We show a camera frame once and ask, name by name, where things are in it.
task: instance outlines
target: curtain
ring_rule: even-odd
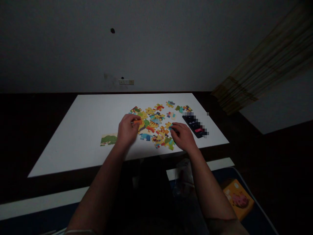
[[[211,94],[230,115],[312,65],[312,5],[301,1]]]

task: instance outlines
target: puzzle piece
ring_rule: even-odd
[[[159,126],[161,124],[161,121],[159,119],[151,119],[150,120],[150,126],[151,126],[151,123],[155,123],[155,124],[157,124],[157,126]]]
[[[161,144],[159,144],[159,143],[155,143],[155,144],[154,144],[154,146],[155,146],[155,148],[156,148],[156,149],[158,149],[158,148],[160,148],[160,147],[161,147]]]
[[[166,135],[164,132],[157,130],[156,133],[162,138],[164,139],[165,137],[168,137],[168,135]]]
[[[152,138],[152,135],[149,135],[149,134],[141,133],[140,135],[141,135],[140,137],[141,140],[146,139],[146,141],[150,141],[150,139]]]
[[[164,126],[160,127],[160,131],[163,132],[165,135],[168,136],[169,130],[166,130]]]
[[[172,113],[172,112],[168,112],[166,114],[166,117],[171,118],[172,120],[176,120],[176,115],[175,113]]]
[[[154,110],[152,109],[152,108],[146,108],[146,113],[148,114],[148,115],[153,115],[154,114]]]
[[[162,109],[164,109],[164,107],[162,106],[162,104],[157,104],[156,106],[154,106],[154,108],[158,111],[162,111]]]
[[[158,126],[159,126],[159,124],[153,122],[152,120],[150,121],[150,127],[157,128]]]
[[[117,133],[113,134],[105,134],[101,137],[101,143],[100,146],[105,146],[106,144],[112,145],[115,144],[117,141]]]
[[[177,106],[177,107],[175,108],[175,110],[178,111],[178,112],[180,112],[180,113],[183,113],[184,108],[181,107],[181,106]]]
[[[154,118],[157,118],[159,119],[160,121],[164,120],[165,119],[165,115],[164,114],[160,114],[159,112],[156,112],[154,114]]]
[[[173,151],[174,150],[174,145],[175,145],[175,142],[172,139],[172,137],[170,137],[170,138],[166,137],[165,138],[163,146],[167,146],[170,150]]]
[[[173,124],[171,124],[170,122],[168,122],[168,123],[166,123],[165,125],[166,125],[165,127],[166,127],[167,129],[171,130],[171,127],[170,127],[170,126],[172,126]]]
[[[144,120],[144,126],[147,128],[147,126],[150,126],[150,122],[148,120]]]
[[[159,135],[153,135],[152,141],[158,143],[162,141],[162,138]]]
[[[166,105],[167,105],[169,108],[174,108],[175,103],[174,103],[173,101],[168,101],[168,102],[166,102]]]
[[[142,131],[143,129],[146,128],[146,126],[145,126],[145,123],[144,123],[144,121],[143,121],[142,119],[134,120],[134,123],[135,123],[135,124],[136,124],[137,122],[139,123],[139,129],[138,129],[138,134],[139,134],[140,131]]]
[[[138,116],[140,116],[141,119],[147,119],[148,118],[148,115],[144,111],[138,113]]]
[[[137,106],[135,106],[133,109],[131,109],[131,112],[133,112],[133,113],[140,113],[141,109],[139,109]]]
[[[148,130],[148,132],[152,132],[154,133],[155,130],[156,130],[156,127],[153,127],[153,126],[147,126],[146,129]]]
[[[184,108],[184,109],[186,110],[186,112],[188,112],[188,113],[192,112],[192,109],[191,109],[188,105],[184,106],[183,108]]]

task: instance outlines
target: table top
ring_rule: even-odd
[[[166,106],[167,101],[173,101],[174,108]],[[164,106],[160,112],[165,115],[162,126],[167,122],[185,123],[184,113],[175,110],[177,105],[188,105],[193,110],[209,132],[207,138],[195,137],[199,148],[228,143],[192,93],[78,95],[28,177],[101,165],[113,148],[113,145],[100,146],[102,135],[116,133],[124,114],[135,106],[144,111],[157,104]],[[168,112],[176,114],[175,121],[166,117]],[[173,151],[165,146],[156,149],[152,141],[137,136],[126,160],[179,151],[182,150],[176,145]]]

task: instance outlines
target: right hand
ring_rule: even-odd
[[[172,138],[179,148],[186,152],[190,152],[198,148],[193,134],[186,124],[173,122],[171,128],[174,128],[179,132],[179,134],[177,134],[173,129],[171,129]]]

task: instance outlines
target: cartoon puzzle image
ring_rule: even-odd
[[[178,111],[178,112],[180,112],[180,113],[183,113],[184,108],[181,107],[181,106],[177,106],[177,107],[175,108],[175,110]]]
[[[141,109],[139,109],[137,106],[135,106],[133,109],[130,110],[133,113],[140,113]]]
[[[154,118],[157,118],[159,119],[160,121],[164,120],[165,119],[165,115],[164,114],[160,114],[159,112],[156,112],[154,114]]]
[[[148,115],[153,115],[154,114],[154,110],[152,109],[152,108],[146,108],[146,113],[148,114]]]
[[[171,127],[170,127],[170,126],[172,126],[173,124],[171,124],[170,122],[168,122],[168,123],[166,123],[165,125],[166,125],[165,127],[166,127],[167,129],[171,130]]]
[[[184,108],[184,109],[186,110],[186,112],[188,112],[188,113],[192,112],[192,109],[191,109],[188,105],[184,106],[183,108]]]
[[[117,133],[102,135],[100,146],[112,145],[117,141]]]
[[[176,120],[176,115],[175,115],[175,113],[173,113],[173,112],[168,112],[167,114],[166,114],[166,117],[168,117],[168,118],[171,118],[172,120]]]
[[[174,108],[175,103],[174,103],[173,101],[168,101],[168,102],[166,102],[166,105],[167,105],[169,108]]]
[[[146,141],[150,141],[151,138],[152,138],[152,135],[149,135],[149,134],[146,134],[146,133],[141,133],[141,134],[139,134],[139,135],[141,136],[141,137],[140,137],[141,140],[146,139]]]
[[[174,146],[173,145],[175,145],[175,142],[172,139],[172,137],[170,137],[170,138],[166,137],[165,140],[164,140],[164,143],[162,143],[161,145],[162,146],[168,146],[168,148],[170,150],[174,150]]]
[[[154,106],[154,108],[158,111],[162,111],[164,109],[164,106],[162,104],[157,104],[156,106]]]
[[[168,108],[174,108],[175,103],[173,101],[167,101],[166,106]],[[164,106],[162,104],[157,104],[154,108],[148,107],[142,111],[138,106],[135,106],[131,109],[130,114],[135,114],[141,117],[140,120],[134,120],[134,123],[139,123],[139,131],[138,135],[140,135],[141,140],[151,141],[154,143],[154,147],[159,149],[162,146],[167,146],[170,150],[174,150],[175,142],[171,137],[171,126],[173,125],[171,122],[166,120],[165,124],[161,126],[162,122],[166,118],[170,118],[171,120],[176,120],[177,113],[168,112],[166,115],[162,113]],[[188,106],[179,106],[177,105],[175,108],[176,111],[183,113],[192,112],[192,109]],[[106,144],[111,145],[115,144],[117,140],[117,133],[114,136],[105,135],[101,140],[101,146]]]
[[[146,118],[148,118],[148,115],[147,115],[144,111],[138,113],[138,116],[140,116],[141,119],[146,119]]]

